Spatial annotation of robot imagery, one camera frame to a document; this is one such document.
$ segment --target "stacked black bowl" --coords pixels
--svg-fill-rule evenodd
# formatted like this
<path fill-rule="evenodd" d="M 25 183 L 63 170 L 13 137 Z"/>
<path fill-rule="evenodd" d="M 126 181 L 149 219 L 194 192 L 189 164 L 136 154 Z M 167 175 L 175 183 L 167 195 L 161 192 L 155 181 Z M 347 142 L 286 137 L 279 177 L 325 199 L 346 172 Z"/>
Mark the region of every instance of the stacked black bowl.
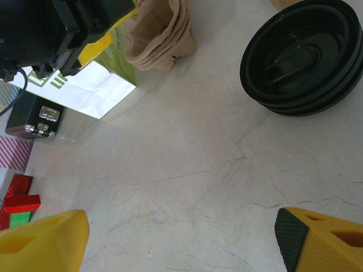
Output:
<path fill-rule="evenodd" d="M 307 116 L 338 103 L 363 72 L 358 17 L 341 0 L 304 0 L 264 24 L 240 67 L 247 94 L 286 116 Z"/>

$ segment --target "wooden block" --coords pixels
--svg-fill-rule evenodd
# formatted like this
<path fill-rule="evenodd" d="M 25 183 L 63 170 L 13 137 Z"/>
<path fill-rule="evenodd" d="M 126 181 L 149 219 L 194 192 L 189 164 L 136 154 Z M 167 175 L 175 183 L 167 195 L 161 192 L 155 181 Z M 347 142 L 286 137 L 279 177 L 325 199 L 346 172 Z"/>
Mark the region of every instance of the wooden block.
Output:
<path fill-rule="evenodd" d="M 6 197 L 3 208 L 9 214 L 26 213 L 35 211 L 40 207 L 40 196 L 35 195 L 18 195 L 16 197 Z"/>

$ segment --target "white paper bag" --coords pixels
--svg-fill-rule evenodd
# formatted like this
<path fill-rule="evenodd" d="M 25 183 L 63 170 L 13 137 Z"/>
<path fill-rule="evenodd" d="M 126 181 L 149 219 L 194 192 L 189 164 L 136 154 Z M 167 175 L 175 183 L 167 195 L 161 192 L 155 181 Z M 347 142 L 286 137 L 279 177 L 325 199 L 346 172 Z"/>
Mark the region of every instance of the white paper bag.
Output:
<path fill-rule="evenodd" d="M 66 78 L 58 70 L 45 79 L 38 79 L 31 67 L 24 70 L 28 75 L 28 92 L 97 119 L 135 89 L 135 85 L 94 61 L 77 75 Z M 11 83 L 22 88 L 24 78 L 18 73 Z"/>

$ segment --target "metal latch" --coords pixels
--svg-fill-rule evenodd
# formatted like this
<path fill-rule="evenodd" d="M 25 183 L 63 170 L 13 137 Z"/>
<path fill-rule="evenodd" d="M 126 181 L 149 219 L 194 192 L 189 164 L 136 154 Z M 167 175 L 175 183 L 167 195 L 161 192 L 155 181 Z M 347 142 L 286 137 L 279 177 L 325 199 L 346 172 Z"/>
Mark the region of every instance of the metal latch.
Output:
<path fill-rule="evenodd" d="M 46 106 L 41 107 L 41 110 L 39 113 L 39 117 L 41 117 L 43 119 L 47 119 L 48 121 L 52 121 L 52 122 L 57 122 L 59 115 L 60 115 L 59 111 L 52 109 L 52 108 L 48 108 Z"/>

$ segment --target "white marble surface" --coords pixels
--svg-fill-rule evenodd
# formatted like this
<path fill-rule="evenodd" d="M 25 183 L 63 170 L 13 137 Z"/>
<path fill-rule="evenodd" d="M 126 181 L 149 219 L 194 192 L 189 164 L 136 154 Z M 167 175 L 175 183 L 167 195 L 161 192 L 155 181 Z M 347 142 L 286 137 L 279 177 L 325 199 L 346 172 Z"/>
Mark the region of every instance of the white marble surface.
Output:
<path fill-rule="evenodd" d="M 359 0 L 350 0 L 363 19 Z M 199 49 L 101 121 L 68 111 L 36 141 L 34 219 L 85 209 L 82 272 L 285 271 L 284 206 L 363 223 L 363 81 L 321 114 L 287 118 L 250 99 L 239 64 L 276 11 L 268 0 L 191 1 Z"/>

